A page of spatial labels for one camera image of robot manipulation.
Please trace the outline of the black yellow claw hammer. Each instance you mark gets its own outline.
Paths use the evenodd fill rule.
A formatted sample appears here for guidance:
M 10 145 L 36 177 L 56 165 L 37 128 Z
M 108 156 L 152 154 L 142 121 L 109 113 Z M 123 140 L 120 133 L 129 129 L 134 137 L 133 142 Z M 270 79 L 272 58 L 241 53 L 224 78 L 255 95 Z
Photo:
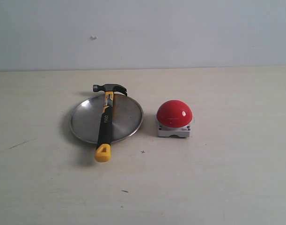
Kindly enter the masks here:
M 113 137 L 112 118 L 114 93 L 119 92 L 127 96 L 127 89 L 119 84 L 93 85 L 93 92 L 104 92 L 103 112 L 101 115 L 95 160 L 108 162 L 111 158 L 111 142 Z

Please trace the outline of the red dome push button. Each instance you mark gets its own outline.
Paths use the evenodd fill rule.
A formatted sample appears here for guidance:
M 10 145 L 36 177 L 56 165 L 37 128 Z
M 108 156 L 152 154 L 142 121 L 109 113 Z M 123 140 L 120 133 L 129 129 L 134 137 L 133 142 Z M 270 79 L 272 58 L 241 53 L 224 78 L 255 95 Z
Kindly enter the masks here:
M 193 113 L 190 107 L 180 100 L 164 102 L 156 113 L 157 135 L 188 138 L 191 135 Z

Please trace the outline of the round steel plate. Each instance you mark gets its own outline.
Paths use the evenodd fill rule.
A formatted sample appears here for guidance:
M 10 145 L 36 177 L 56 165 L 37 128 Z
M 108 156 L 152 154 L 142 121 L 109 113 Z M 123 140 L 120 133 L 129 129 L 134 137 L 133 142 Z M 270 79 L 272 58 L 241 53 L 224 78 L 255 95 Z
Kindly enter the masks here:
M 95 95 L 81 102 L 72 111 L 69 125 L 76 138 L 90 144 L 97 143 L 103 102 L 103 94 Z M 122 94 L 115 94 L 112 142 L 133 135 L 140 128 L 143 117 L 143 109 L 137 101 Z

